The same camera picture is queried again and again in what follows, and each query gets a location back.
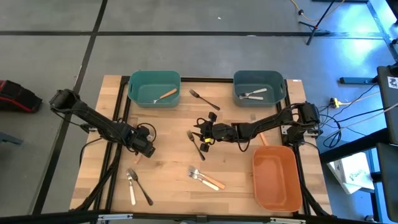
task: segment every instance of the gray floor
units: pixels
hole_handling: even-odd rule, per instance
[[[311,18],[319,17],[328,5],[311,0],[297,3]],[[388,34],[397,37],[391,26],[395,19],[386,3],[375,0],[372,4]],[[0,1],[0,30],[92,30],[100,5],[100,0]],[[109,1],[100,30],[308,31],[298,20],[289,0],[117,0]],[[379,32],[365,4],[343,4],[321,27],[332,32]],[[37,114],[0,112],[0,131],[24,140],[20,147],[0,144],[0,217],[30,212],[60,124],[47,102],[57,89],[73,87],[88,39],[0,36],[0,79],[18,82],[44,99]],[[307,100],[322,106],[330,97],[351,101],[369,88],[341,86],[339,77],[373,77],[377,66],[394,63],[382,39],[316,38],[311,46],[305,45],[306,39],[97,37],[80,95],[95,106],[104,75],[130,75],[136,70],[232,77],[237,70],[259,69],[302,79]],[[380,107],[380,98],[374,96],[348,108],[340,118]],[[384,126],[380,116],[353,129],[367,134]],[[345,141],[359,137],[343,131]],[[44,212],[68,210],[85,141],[86,134],[70,126]],[[369,194],[346,195],[327,169],[325,178],[335,215],[360,220],[372,213]]]

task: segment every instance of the blue-gray plastic bin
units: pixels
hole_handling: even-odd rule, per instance
[[[251,96],[262,96],[263,100],[239,99],[242,93],[267,88],[263,93]],[[275,71],[237,71],[234,74],[233,100],[241,107],[273,106],[286,97],[286,86],[282,75]]]
[[[129,81],[129,97],[143,108],[171,108],[180,101],[181,77],[175,71],[138,71]],[[160,99],[163,94],[177,89],[173,95]]]

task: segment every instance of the wooden tabletop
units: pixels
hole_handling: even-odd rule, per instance
[[[118,95],[121,76],[106,75],[99,93],[96,111],[112,118]],[[292,103],[304,102],[305,94],[301,80],[288,80],[289,96]],[[211,106],[189,94],[194,89],[202,97],[218,105],[215,111]],[[127,88],[123,95],[120,117],[123,113]],[[252,155],[255,148],[262,145],[260,137],[253,139],[246,152],[241,152],[237,144],[217,142],[204,153],[206,161],[201,161],[195,146],[189,141],[186,131],[197,131],[193,125],[197,118],[207,119],[208,113],[217,114],[217,123],[250,122],[250,114],[257,119],[276,113],[276,108],[240,108],[232,101],[232,83],[182,82],[180,103],[175,108],[145,109],[131,103],[128,123],[150,123],[157,130],[154,142],[156,151],[148,159],[142,157],[138,164],[136,156],[123,149],[118,169],[111,211],[137,213],[173,213],[208,215],[258,215],[290,216],[291,213],[273,212],[256,203],[252,185]],[[270,145],[281,145],[279,128],[264,132]],[[91,133],[88,141],[98,138]],[[314,143],[312,138],[306,141]],[[106,141],[100,140],[85,149],[83,161],[76,181],[70,208],[79,206],[97,184]],[[318,151],[310,145],[300,146],[300,155],[306,185],[317,202],[331,213],[328,194],[323,178]],[[187,175],[188,166],[195,166],[204,174],[225,184],[218,192]],[[133,183],[137,203],[131,205],[126,169],[133,168],[139,181],[154,201],[149,206],[136,183]],[[104,208],[108,186],[104,188],[101,208]]]

